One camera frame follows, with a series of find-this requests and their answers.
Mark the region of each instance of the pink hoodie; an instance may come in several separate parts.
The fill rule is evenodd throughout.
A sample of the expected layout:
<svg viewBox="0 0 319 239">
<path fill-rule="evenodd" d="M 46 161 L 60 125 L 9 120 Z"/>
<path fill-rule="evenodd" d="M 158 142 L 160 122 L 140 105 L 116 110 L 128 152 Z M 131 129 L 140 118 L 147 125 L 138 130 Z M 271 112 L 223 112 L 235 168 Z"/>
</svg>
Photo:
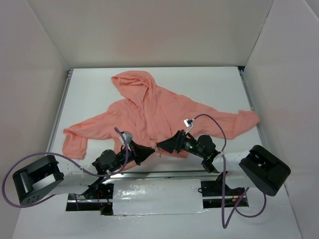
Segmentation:
<svg viewBox="0 0 319 239">
<path fill-rule="evenodd" d="M 250 130 L 259 122 L 254 111 L 239 111 L 239 114 L 219 112 L 157 86 L 151 74 L 145 71 L 123 72 L 113 76 L 112 82 L 125 99 L 111 104 L 105 113 L 66 128 L 63 131 L 66 134 L 63 144 L 65 156 L 83 159 L 88 138 L 112 138 L 115 151 L 119 152 L 122 143 L 114 131 L 115 126 L 121 131 L 129 131 L 137 144 L 155 147 L 157 142 L 185 129 L 184 119 L 192 119 L 201 113 L 214 117 L 229 139 Z M 199 134 L 222 137 L 219 128 L 206 117 L 198 118 L 190 133 L 195 137 Z M 187 153 L 181 152 L 178 156 L 187 157 Z"/>
</svg>

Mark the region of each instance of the white box enclosure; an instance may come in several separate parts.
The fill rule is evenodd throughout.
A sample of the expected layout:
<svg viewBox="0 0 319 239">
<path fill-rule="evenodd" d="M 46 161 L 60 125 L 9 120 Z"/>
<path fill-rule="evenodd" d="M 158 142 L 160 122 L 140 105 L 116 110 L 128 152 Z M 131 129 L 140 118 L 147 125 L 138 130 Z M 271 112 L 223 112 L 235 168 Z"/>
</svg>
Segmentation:
<svg viewBox="0 0 319 239">
<path fill-rule="evenodd" d="M 23 156 L 44 151 L 49 140 L 51 149 L 60 152 L 62 128 L 122 99 L 111 74 L 140 67 L 158 85 L 220 111 L 252 107 L 260 117 L 258 128 L 230 140 L 228 152 L 262 143 L 292 170 L 261 217 L 235 214 L 226 230 L 219 208 L 201 214 L 107 217 L 66 212 L 67 195 L 21 210 L 0 197 L 1 238 L 317 238 L 318 208 L 312 202 L 319 180 L 318 16 L 315 0 L 1 1 L 1 179 Z M 57 122 L 69 69 L 74 71 Z M 187 86 L 184 82 L 192 78 Z M 97 85 L 112 95 L 94 93 Z M 109 140 L 89 143 L 88 155 L 94 157 L 94 150 L 106 145 L 113 146 Z M 164 157 L 159 164 L 152 158 L 131 172 L 178 171 L 182 162 L 170 160 Z M 189 158 L 180 171 L 197 167 Z M 11 180 L 6 191 L 16 201 Z M 261 207 L 259 193 L 247 195 L 251 206 L 243 212 Z"/>
</svg>

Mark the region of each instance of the hoodie sleeve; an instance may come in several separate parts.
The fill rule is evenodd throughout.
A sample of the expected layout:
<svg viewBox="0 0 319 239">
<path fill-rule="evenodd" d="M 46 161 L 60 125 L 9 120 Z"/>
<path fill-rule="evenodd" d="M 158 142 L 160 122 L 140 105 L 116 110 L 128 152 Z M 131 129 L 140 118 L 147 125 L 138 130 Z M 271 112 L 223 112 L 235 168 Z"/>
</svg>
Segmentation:
<svg viewBox="0 0 319 239">
<path fill-rule="evenodd" d="M 196 102 L 189 104 L 188 109 L 192 118 L 202 113 L 212 116 L 223 128 L 228 139 L 233 139 L 250 130 L 259 122 L 259 118 L 254 111 L 239 111 L 238 114 L 225 113 Z M 208 134 L 214 137 L 223 137 L 215 122 L 205 116 L 196 119 L 192 132 L 194 135 Z"/>
<path fill-rule="evenodd" d="M 114 131 L 115 126 L 121 125 L 117 108 L 117 104 L 113 103 L 105 113 L 64 129 L 66 138 L 62 148 L 63 154 L 73 159 L 83 159 L 88 139 L 113 138 L 116 147 L 117 144 L 121 144 L 118 134 Z"/>
</svg>

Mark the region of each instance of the floor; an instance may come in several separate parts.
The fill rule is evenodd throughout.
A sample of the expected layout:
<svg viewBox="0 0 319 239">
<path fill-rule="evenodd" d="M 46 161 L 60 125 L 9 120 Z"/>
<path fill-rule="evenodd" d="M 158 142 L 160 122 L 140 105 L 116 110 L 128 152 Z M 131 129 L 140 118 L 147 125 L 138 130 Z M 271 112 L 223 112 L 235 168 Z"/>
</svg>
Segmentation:
<svg viewBox="0 0 319 239">
<path fill-rule="evenodd" d="M 50 150 L 61 153 L 63 129 L 97 114 L 103 113 L 108 106 L 122 99 L 111 82 L 111 77 L 129 68 L 75 69 L 68 85 L 62 114 L 59 117 Z M 236 67 L 198 67 L 198 68 L 134 68 L 149 71 L 159 86 L 186 95 L 194 101 L 212 106 L 220 111 L 237 113 L 238 110 L 250 110 L 249 102 Z M 217 148 L 222 139 L 213 138 Z M 261 144 L 257 128 L 230 140 L 226 152 L 238 152 Z M 77 160 L 83 167 L 89 168 L 99 154 L 106 148 L 113 148 L 112 140 L 89 140 L 84 160 Z M 68 165 L 60 160 L 60 167 Z M 175 172 L 203 170 L 195 156 L 188 159 L 153 155 L 141 166 L 130 172 Z M 66 182 L 61 188 L 70 187 Z M 72 188 L 79 192 L 83 188 Z M 263 204 L 262 194 L 257 189 L 248 192 L 248 208 L 241 209 L 247 214 L 258 212 Z M 100 216 L 98 212 L 66 212 L 66 194 L 58 195 L 34 208 L 22 209 L 14 239 L 37 238 L 238 238 L 301 239 L 297 223 L 283 187 L 277 196 L 268 197 L 265 212 L 255 218 L 246 219 L 234 215 L 228 229 L 221 225 L 219 208 L 204 213 L 184 215 L 149 216 Z"/>
</svg>

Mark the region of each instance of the white tape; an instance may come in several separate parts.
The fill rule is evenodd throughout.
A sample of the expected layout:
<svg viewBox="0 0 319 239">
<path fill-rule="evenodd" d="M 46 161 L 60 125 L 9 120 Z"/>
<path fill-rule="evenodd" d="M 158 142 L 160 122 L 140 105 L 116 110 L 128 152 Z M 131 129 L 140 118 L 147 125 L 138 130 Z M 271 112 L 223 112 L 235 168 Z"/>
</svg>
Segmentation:
<svg viewBox="0 0 319 239">
<path fill-rule="evenodd" d="M 202 213 L 199 179 L 115 181 L 114 215 Z"/>
</svg>

